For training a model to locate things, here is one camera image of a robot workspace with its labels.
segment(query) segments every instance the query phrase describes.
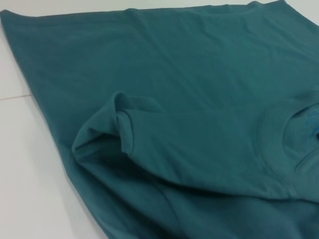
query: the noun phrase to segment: white tile floor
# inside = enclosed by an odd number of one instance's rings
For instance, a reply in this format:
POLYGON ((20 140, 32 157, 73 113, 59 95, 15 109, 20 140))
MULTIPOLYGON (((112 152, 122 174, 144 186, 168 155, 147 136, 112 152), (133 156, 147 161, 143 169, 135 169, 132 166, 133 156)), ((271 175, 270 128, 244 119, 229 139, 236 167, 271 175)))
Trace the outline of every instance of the white tile floor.
MULTIPOLYGON (((260 0, 266 3, 271 0, 260 0)), ((317 0, 286 0, 319 24, 317 0)), ((30 15, 249 0, 0 0, 30 15)), ((0 29, 0 239, 106 239, 67 179, 46 123, 0 29)))

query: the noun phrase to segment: folded t-shirt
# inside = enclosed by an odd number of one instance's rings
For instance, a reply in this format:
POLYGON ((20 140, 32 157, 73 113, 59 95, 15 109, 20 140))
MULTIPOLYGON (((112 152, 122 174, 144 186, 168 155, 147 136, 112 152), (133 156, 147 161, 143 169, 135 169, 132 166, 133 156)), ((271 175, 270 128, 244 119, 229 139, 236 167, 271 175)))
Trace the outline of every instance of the folded t-shirt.
POLYGON ((110 239, 319 237, 319 27, 284 0, 0 18, 110 239))

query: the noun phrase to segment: white surface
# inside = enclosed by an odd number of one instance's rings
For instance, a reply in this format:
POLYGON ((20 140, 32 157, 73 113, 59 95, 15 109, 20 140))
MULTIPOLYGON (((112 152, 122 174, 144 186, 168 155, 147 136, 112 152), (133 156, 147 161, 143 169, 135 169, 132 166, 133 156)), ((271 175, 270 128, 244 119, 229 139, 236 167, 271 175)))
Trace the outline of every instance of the white surface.
MULTIPOLYGON (((50 15, 126 8, 247 4, 250 0, 0 0, 0 10, 50 15)), ((271 0, 260 0, 266 3, 271 0)), ((287 0, 319 24, 317 0, 287 0)), ((64 169, 0 30, 0 239, 106 239, 64 169)))

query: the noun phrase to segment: tile grout line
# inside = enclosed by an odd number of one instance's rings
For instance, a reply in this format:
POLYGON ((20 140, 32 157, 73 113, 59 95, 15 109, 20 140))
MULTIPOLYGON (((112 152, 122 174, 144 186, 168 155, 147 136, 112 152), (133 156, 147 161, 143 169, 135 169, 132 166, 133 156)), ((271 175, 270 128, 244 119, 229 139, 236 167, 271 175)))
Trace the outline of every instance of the tile grout line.
POLYGON ((7 97, 7 98, 0 99, 0 101, 7 101, 7 100, 11 100, 11 99, 24 98, 24 97, 29 97, 29 96, 32 96, 32 95, 30 94, 30 95, 23 95, 23 96, 7 97))

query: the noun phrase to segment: teal t-shirt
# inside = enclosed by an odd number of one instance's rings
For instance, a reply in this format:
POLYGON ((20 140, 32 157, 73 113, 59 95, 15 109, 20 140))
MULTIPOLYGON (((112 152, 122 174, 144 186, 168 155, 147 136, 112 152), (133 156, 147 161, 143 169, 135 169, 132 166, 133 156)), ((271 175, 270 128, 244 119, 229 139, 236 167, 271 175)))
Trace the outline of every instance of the teal t-shirt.
POLYGON ((0 18, 110 239, 319 238, 319 27, 284 0, 0 18))

